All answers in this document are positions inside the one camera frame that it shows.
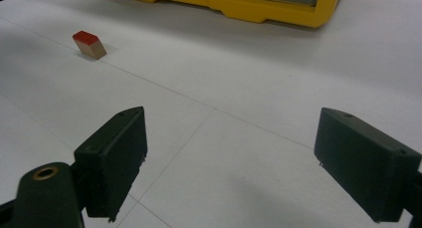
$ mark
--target small wooden block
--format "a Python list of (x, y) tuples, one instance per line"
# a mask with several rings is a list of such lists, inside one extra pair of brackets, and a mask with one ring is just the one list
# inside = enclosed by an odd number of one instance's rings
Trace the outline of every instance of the small wooden block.
[(106, 49), (97, 36), (80, 31), (73, 38), (81, 52), (85, 55), (97, 60), (106, 55)]

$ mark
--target yellow plastic bin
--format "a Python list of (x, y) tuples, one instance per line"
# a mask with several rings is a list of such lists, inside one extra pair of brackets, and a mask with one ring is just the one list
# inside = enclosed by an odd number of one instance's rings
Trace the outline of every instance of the yellow plastic bin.
[[(157, 0), (140, 0), (155, 2)], [(317, 28), (334, 13), (338, 0), (168, 0), (206, 6), (221, 11), (229, 18), (262, 23), (274, 20)]]

